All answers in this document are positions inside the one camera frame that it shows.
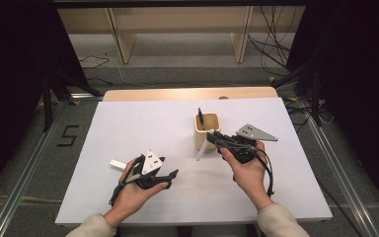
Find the light wooden shelf unit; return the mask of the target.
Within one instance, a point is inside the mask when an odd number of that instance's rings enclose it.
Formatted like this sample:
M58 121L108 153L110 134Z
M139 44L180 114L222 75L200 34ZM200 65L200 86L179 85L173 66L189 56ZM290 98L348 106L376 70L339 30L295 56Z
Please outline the light wooden shelf unit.
M60 9L69 34L110 34L119 62L126 64L139 34L226 33L235 59L244 60L249 33L295 33L303 6L143 7Z

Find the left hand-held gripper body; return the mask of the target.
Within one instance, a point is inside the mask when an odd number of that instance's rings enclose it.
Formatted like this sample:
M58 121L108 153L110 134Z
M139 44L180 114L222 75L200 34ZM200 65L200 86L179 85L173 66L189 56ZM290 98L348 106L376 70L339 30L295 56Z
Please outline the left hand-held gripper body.
M148 151L139 160L138 165L133 170L134 175L139 175L139 178L135 180L139 188L148 190L161 183L167 183L167 187L171 185L172 182L161 182L160 177L157 176L163 166L163 162L159 158L154 152Z

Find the white marker with blue ends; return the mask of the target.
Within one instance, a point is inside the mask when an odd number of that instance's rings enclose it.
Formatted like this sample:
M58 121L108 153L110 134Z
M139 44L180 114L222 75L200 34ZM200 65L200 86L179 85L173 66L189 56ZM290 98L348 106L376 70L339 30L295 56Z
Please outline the white marker with blue ends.
M204 154L204 152L205 152L205 150L206 150L206 148L207 148L207 146L208 146L208 143L209 143L209 141L207 140L207 135L208 134L212 134L214 132L214 129L211 129L211 130L209 130L208 131L208 133L205 135L205 139L204 139L204 141L203 141L203 143L202 143L202 145L201 145L201 147L200 147L200 149L199 149L199 151L198 151L198 154L197 154L197 156L196 156L196 161L199 161L200 159L201 159L201 157L202 157L202 155Z

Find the black stand legs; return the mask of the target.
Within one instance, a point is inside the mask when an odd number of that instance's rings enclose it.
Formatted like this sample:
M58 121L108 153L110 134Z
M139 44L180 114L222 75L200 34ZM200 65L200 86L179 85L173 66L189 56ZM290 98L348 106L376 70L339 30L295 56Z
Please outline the black stand legs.
M273 81L271 87L277 89L293 79L297 79L297 84L294 88L296 96L304 97L308 93L311 94L312 112L311 116L317 126L321 125L319 118L319 88L320 74L315 60L308 59L303 65L283 76L281 79Z
M68 101L72 94L67 89L68 86L77 87L89 94L100 97L101 92L92 88L87 79L78 79L62 71L49 71L41 79L41 94L44 109L44 128L47 132L53 121L51 108L51 93L62 102Z

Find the aluminium floor rail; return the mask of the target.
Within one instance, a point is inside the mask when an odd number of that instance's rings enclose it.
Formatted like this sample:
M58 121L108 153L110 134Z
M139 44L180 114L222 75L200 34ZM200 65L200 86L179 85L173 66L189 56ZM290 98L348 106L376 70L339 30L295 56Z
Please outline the aluminium floor rail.
M55 223L73 175L97 99L55 102L53 123L43 131L43 106L0 174L0 237L63 237L69 232Z
M334 151L329 139L323 132L323 129L317 125L313 118L308 120L308 124L317 140L325 159L331 168L331 171L341 189L341 192L348 203L348 206L361 230L363 237L379 237L379 231L376 228L370 212L364 205L364 202L353 187L350 178L341 165L336 152Z

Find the person's right hand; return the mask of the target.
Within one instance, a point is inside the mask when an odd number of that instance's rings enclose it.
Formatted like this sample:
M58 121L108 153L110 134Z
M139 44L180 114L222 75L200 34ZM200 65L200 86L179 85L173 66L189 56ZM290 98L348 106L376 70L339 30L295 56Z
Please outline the person's right hand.
M265 167L258 159L242 164L227 148L221 148L220 152L231 167L237 185L249 197L257 211L273 204L265 190Z

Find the person's left hand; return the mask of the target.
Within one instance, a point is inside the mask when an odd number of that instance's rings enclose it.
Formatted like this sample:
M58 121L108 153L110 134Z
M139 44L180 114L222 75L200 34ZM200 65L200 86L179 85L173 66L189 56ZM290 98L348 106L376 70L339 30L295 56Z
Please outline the person's left hand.
M113 207L103 215L104 220L110 227L118 228L127 217L137 212L148 199L163 191L167 186L167 183L160 183L143 190L135 183L126 184L115 198Z

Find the beige pen holder cup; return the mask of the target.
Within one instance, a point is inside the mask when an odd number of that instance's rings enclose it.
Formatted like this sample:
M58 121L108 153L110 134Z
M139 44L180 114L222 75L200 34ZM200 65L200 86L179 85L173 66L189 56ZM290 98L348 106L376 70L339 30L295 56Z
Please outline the beige pen holder cup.
M199 118L199 115L194 116L194 146L197 150L200 150L201 147L206 144L206 149L214 149L215 146L206 140L207 133L211 129L217 131L221 130L221 123L219 116L214 113L203 114L202 118Z

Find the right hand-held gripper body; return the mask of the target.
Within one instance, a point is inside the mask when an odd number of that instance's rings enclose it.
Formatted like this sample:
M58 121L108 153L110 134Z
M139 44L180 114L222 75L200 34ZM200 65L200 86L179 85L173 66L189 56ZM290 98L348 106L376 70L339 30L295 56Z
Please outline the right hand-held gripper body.
M226 137L228 149L242 164L255 158L258 140L277 141L278 138L248 123L239 128L235 135Z

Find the white table cover sheet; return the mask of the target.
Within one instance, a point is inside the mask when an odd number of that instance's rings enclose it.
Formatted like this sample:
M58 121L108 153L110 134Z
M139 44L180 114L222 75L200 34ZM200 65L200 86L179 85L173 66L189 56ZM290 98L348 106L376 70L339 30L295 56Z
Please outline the white table cover sheet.
M107 211L120 176L110 162L128 162L147 151L166 158L161 175L177 169L179 173L169 189L150 198L126 225L255 222L255 207L221 156L210 151L196 161L193 120L198 108L217 114L224 134L249 123L276 136L277 141L265 146L273 170L268 179L273 200L299 221L332 218L284 104L278 98L262 98L99 103L57 224L79 224Z

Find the dark curtain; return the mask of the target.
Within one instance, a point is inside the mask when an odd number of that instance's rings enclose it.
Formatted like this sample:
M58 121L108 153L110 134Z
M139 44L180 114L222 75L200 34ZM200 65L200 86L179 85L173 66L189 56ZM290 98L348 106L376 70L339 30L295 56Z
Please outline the dark curtain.
M379 0L306 0L288 61L300 66L333 15L325 42L321 94L379 191Z
M53 0L0 0L0 173L42 95L88 83Z

